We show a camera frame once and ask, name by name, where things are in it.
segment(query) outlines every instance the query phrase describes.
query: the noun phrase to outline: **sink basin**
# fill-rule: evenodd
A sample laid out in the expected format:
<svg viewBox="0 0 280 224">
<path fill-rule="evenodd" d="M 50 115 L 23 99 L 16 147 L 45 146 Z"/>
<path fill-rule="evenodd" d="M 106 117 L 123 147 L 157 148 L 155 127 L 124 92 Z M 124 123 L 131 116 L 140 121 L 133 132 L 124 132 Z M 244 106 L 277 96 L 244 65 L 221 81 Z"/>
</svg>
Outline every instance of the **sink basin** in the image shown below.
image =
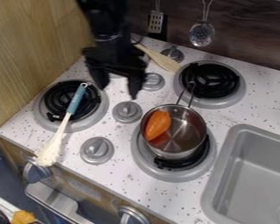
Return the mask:
<svg viewBox="0 0 280 224">
<path fill-rule="evenodd" d="M 280 224 L 280 136 L 246 124 L 230 129 L 201 206 L 216 224 Z"/>
</svg>

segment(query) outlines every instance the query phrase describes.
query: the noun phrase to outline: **pot handle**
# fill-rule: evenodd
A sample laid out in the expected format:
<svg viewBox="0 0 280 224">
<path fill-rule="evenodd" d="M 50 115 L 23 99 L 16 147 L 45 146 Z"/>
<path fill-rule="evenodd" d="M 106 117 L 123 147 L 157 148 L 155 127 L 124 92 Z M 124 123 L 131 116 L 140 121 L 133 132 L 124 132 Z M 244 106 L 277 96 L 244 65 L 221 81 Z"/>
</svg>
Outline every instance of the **pot handle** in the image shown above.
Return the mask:
<svg viewBox="0 0 280 224">
<path fill-rule="evenodd" d="M 192 104 L 192 101 L 193 101 L 193 98 L 194 98 L 194 89 L 196 88 L 196 83 L 193 80 L 189 81 L 188 84 L 186 85 L 186 87 L 184 88 L 184 90 L 180 93 L 176 104 L 179 104 L 180 99 L 182 98 L 184 92 L 189 89 L 190 85 L 192 85 L 192 89 L 191 89 L 191 99 L 189 101 L 188 108 L 191 107 L 191 104 Z"/>
</svg>

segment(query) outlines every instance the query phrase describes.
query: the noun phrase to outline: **wall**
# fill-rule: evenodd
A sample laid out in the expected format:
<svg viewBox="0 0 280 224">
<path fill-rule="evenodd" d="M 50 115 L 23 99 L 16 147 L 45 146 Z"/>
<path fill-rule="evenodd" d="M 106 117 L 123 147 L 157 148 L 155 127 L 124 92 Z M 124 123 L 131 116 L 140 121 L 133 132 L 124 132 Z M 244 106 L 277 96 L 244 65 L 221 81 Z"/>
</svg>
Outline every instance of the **wall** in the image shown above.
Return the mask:
<svg viewBox="0 0 280 224">
<path fill-rule="evenodd" d="M 154 0 L 128 1 L 132 31 L 146 34 Z M 168 15 L 168 41 L 195 48 L 187 36 L 201 19 L 201 0 L 162 0 L 161 10 Z M 280 2 L 214 0 L 208 21 L 216 30 L 215 41 L 200 50 L 280 69 Z"/>
<path fill-rule="evenodd" d="M 0 125 L 91 44 L 74 0 L 0 0 Z"/>
</svg>

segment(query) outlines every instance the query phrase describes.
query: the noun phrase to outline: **wooden utensil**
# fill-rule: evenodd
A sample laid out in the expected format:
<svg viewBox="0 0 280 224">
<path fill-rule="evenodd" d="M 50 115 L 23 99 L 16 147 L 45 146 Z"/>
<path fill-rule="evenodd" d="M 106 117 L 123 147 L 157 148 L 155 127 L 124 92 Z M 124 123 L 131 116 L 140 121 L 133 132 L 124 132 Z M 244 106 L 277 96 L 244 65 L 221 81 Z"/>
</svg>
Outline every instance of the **wooden utensil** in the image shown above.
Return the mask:
<svg viewBox="0 0 280 224">
<path fill-rule="evenodd" d="M 180 69 L 180 65 L 173 59 L 164 56 L 159 52 L 152 51 L 151 49 L 146 48 L 143 45 L 137 44 L 136 48 L 146 53 L 152 60 L 154 60 L 160 67 L 164 70 L 172 73 L 176 73 Z"/>
</svg>

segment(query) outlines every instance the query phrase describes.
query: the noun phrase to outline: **black coil burner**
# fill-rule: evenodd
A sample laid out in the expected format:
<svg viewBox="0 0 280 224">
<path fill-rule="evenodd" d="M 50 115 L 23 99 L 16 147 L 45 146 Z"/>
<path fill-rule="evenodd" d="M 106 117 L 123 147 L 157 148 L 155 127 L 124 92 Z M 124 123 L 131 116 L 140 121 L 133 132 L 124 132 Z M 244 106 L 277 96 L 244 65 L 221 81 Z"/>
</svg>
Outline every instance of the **black coil burner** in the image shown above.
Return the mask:
<svg viewBox="0 0 280 224">
<path fill-rule="evenodd" d="M 195 81 L 194 95 L 198 98 L 221 98 L 235 92 L 240 77 L 230 68 L 217 64 L 192 63 L 180 75 L 184 88 L 189 81 Z"/>
<path fill-rule="evenodd" d="M 46 115 L 51 122 L 62 121 L 67 112 L 67 107 L 81 83 L 82 81 L 80 80 L 62 81 L 45 93 L 44 101 L 49 110 Z M 101 97 L 98 90 L 95 86 L 89 85 L 80 101 L 79 107 L 75 114 L 70 117 L 70 120 L 77 120 L 95 112 L 100 103 Z"/>
<path fill-rule="evenodd" d="M 178 168 L 187 168 L 192 169 L 193 167 L 199 165 L 206 157 L 210 151 L 210 139 L 209 136 L 206 136 L 206 140 L 203 144 L 197 149 L 197 153 L 194 157 L 189 157 L 188 159 L 181 160 L 166 160 L 162 158 L 155 158 L 154 162 L 159 169 L 169 168 L 169 169 L 178 169 Z"/>
</svg>

